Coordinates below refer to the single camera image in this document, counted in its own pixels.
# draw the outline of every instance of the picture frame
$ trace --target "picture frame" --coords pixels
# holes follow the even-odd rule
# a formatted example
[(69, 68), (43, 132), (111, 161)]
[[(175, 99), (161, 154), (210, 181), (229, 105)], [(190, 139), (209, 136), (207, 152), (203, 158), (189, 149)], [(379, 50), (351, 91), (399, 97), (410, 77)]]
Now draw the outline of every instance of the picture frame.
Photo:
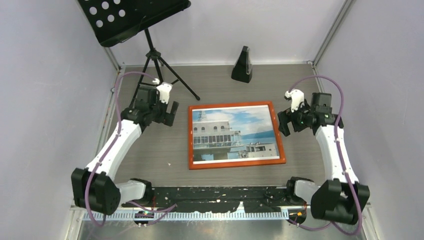
[(271, 101), (188, 107), (190, 170), (285, 163)]

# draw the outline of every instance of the metronome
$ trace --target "metronome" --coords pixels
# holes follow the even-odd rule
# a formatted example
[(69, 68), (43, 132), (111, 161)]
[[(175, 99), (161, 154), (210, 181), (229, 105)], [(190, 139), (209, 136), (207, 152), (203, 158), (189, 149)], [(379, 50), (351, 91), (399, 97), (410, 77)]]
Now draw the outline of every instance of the metronome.
[(247, 84), (252, 80), (252, 63), (248, 46), (243, 46), (240, 56), (232, 69), (231, 78)]

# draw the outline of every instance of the sky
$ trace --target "sky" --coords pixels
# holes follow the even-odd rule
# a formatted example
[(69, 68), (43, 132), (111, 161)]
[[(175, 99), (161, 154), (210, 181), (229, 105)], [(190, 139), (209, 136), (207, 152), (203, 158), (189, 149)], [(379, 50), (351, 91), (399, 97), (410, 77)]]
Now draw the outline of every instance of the sky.
[[(193, 121), (199, 117), (197, 110), (193, 111)], [(223, 108), (219, 110), (205, 110), (208, 121), (229, 120), (231, 130), (240, 130), (242, 135), (261, 133), (273, 130), (271, 114), (268, 106), (247, 108)]]

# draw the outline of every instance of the robotic arm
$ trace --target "robotic arm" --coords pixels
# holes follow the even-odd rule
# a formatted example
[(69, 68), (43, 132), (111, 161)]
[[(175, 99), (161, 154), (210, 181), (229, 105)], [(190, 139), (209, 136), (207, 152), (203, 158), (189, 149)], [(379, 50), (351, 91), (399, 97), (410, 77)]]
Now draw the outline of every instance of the robotic arm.
[[(327, 179), (321, 187), (318, 187), (309, 179), (292, 177), (287, 182), (287, 193), (294, 199), (300, 198), (307, 202), (315, 219), (356, 224), (358, 211), (342, 168), (336, 141), (340, 143), (345, 169), (353, 183), (361, 211), (370, 197), (370, 190), (368, 186), (359, 183), (352, 170), (345, 147), (342, 120), (337, 126), (335, 125), (338, 115), (332, 113), (331, 94), (314, 92), (311, 105), (304, 99), (304, 93), (298, 89), (287, 91), (284, 98), (291, 100), (291, 107), (278, 113), (278, 130), (287, 137), (290, 135), (288, 127), (290, 122), (295, 132), (311, 128), (321, 148)], [(335, 128), (337, 128), (338, 139), (334, 136)]]
[(150, 202), (153, 197), (150, 182), (132, 178), (126, 183), (115, 184), (114, 179), (124, 156), (146, 127), (152, 122), (163, 123), (170, 127), (173, 125), (179, 104), (173, 102), (170, 113), (167, 112), (171, 89), (172, 85), (166, 82), (139, 89), (134, 106), (126, 108), (121, 113), (121, 131), (114, 145), (110, 148), (119, 132), (119, 124), (116, 125), (103, 149), (85, 169), (76, 168), (72, 172), (71, 182), (76, 206), (86, 207), (84, 193), (89, 175), (106, 151), (107, 155), (97, 168), (89, 189), (90, 208), (105, 215), (112, 215), (121, 204), (128, 201), (140, 200), (141, 204)]

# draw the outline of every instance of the black music stand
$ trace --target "black music stand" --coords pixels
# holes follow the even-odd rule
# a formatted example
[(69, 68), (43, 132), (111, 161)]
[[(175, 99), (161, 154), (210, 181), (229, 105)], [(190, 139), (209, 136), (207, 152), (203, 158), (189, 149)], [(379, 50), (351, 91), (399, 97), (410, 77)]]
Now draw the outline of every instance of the black music stand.
[[(200, 97), (161, 57), (161, 53), (156, 51), (148, 29), (148, 27), (190, 7), (189, 0), (78, 0), (78, 2), (100, 45), (110, 48), (144, 30), (150, 51), (146, 54), (147, 60), (143, 67), (143, 73), (146, 72), (150, 60), (153, 60), (157, 76), (162, 83), (164, 79), (159, 68), (158, 61), (160, 61), (177, 78), (172, 84), (180, 81), (197, 100), (200, 100)], [(134, 104), (142, 84), (154, 86), (142, 82), (143, 78), (142, 75), (138, 81), (130, 106)]]

